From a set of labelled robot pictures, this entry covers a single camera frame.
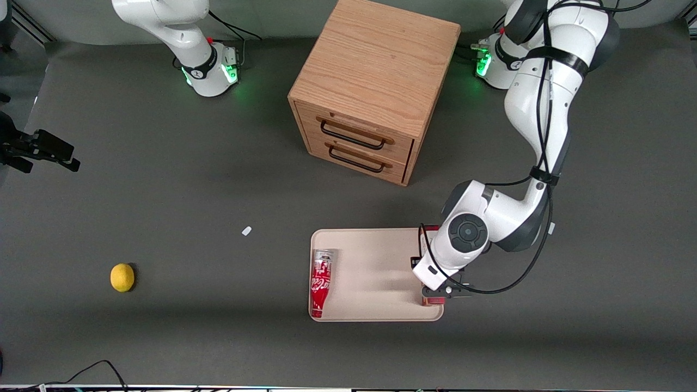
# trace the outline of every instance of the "coca-cola logo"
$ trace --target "coca-cola logo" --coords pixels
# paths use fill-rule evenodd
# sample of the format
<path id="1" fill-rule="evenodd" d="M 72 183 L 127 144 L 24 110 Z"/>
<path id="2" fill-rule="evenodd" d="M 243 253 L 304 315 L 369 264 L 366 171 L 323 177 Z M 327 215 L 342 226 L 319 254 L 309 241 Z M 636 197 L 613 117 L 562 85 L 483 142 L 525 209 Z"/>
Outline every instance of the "coca-cola logo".
<path id="1" fill-rule="evenodd" d="M 328 289 L 329 288 L 329 280 L 326 280 L 325 278 L 312 278 L 312 283 L 310 285 L 312 288 L 313 292 L 322 290 L 322 289 Z"/>

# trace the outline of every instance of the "black metal handle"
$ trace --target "black metal handle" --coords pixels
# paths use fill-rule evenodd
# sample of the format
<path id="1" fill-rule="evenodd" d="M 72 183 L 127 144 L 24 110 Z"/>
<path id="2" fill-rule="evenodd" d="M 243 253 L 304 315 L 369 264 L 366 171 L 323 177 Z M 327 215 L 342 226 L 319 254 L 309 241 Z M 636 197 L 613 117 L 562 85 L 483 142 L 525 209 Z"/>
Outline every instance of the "black metal handle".
<path id="1" fill-rule="evenodd" d="M 344 135 L 341 135 L 341 134 L 339 134 L 339 133 L 336 133 L 336 132 L 332 132 L 332 131 L 330 131 L 330 130 L 327 130 L 327 129 L 324 128 L 325 125 L 327 125 L 327 121 L 326 121 L 326 120 L 322 120 L 322 124 L 320 124 L 320 126 L 319 126 L 319 128 L 322 130 L 322 133 L 324 133 L 325 135 L 329 135 L 329 136 L 333 136 L 333 137 L 338 137 L 338 138 L 341 139 L 341 140 L 346 140 L 347 142 L 351 142 L 351 143 L 354 143 L 354 144 L 358 144 L 359 146 L 365 147 L 365 148 L 367 148 L 367 149 L 371 149 L 371 150 L 379 150 L 379 149 L 382 149 L 382 148 L 385 146 L 385 142 L 387 141 L 387 140 L 385 140 L 385 139 L 382 139 L 382 141 L 380 142 L 380 144 L 378 144 L 378 145 L 376 146 L 375 144 L 370 144 L 370 143 L 362 142 L 362 141 L 360 141 L 360 140 L 358 140 L 358 139 L 353 139 L 352 137 L 344 136 Z"/>
<path id="2" fill-rule="evenodd" d="M 374 167 L 366 166 L 366 165 L 363 165 L 362 163 L 353 162 L 352 160 L 350 160 L 350 159 L 348 159 L 348 158 L 344 158 L 344 157 L 342 157 L 342 156 L 335 155 L 335 154 L 332 153 L 332 151 L 334 151 L 334 146 L 329 146 L 329 156 L 330 156 L 330 157 L 332 157 L 332 158 L 334 158 L 334 159 L 336 159 L 336 160 L 340 160 L 340 161 L 342 161 L 342 162 L 344 162 L 344 163 L 348 163 L 349 165 L 353 165 L 353 166 L 356 166 L 356 167 L 360 167 L 360 168 L 363 169 L 363 170 L 367 170 L 367 171 L 373 172 L 373 173 L 380 173 L 380 172 L 383 171 L 383 169 L 385 169 L 385 164 L 384 164 L 384 163 L 381 163 L 381 164 L 380 164 L 380 169 L 375 169 Z"/>

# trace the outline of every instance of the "lemon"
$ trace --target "lemon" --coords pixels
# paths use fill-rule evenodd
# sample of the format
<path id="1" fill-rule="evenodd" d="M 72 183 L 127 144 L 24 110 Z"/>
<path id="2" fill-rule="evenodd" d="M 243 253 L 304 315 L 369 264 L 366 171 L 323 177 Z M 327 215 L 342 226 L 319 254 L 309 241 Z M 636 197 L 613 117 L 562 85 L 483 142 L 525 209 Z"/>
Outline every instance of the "lemon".
<path id="1" fill-rule="evenodd" d="M 120 263 L 112 268 L 112 287 L 117 292 L 125 293 L 133 287 L 135 273 L 130 265 Z"/>

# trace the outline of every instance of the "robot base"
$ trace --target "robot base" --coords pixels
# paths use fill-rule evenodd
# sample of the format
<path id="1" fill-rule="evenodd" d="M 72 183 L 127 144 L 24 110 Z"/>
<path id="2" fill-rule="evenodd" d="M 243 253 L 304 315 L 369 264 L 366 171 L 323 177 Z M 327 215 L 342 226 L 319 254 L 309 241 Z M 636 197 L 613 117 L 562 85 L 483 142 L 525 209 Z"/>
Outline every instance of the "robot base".
<path id="1" fill-rule="evenodd" d="M 226 47 L 222 43 L 213 43 L 211 46 L 217 51 L 217 62 L 205 79 L 194 79 L 182 70 L 186 76 L 186 82 L 204 97 L 219 96 L 239 80 L 235 48 Z"/>
<path id="2" fill-rule="evenodd" d="M 515 70 L 510 70 L 503 60 L 498 58 L 494 46 L 496 41 L 501 37 L 499 33 L 492 34 L 489 37 L 479 40 L 477 46 L 483 49 L 475 49 L 482 52 L 481 58 L 477 61 L 477 69 L 475 76 L 483 79 L 489 86 L 497 90 L 508 90 L 516 77 L 518 67 L 522 61 L 517 61 L 513 64 Z"/>

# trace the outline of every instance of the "coca-cola can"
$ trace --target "coca-cola can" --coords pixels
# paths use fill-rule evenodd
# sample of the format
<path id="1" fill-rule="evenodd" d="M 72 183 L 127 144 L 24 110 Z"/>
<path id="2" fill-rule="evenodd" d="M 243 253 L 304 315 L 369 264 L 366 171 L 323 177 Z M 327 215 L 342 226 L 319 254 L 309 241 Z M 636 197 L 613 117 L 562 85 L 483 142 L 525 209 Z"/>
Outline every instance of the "coca-cola can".
<path id="1" fill-rule="evenodd" d="M 315 318 L 322 317 L 324 301 L 327 299 L 327 295 L 329 295 L 334 255 L 335 252 L 331 249 L 316 249 L 314 251 L 312 277 L 310 280 L 310 298 L 312 299 L 312 311 L 310 314 Z"/>

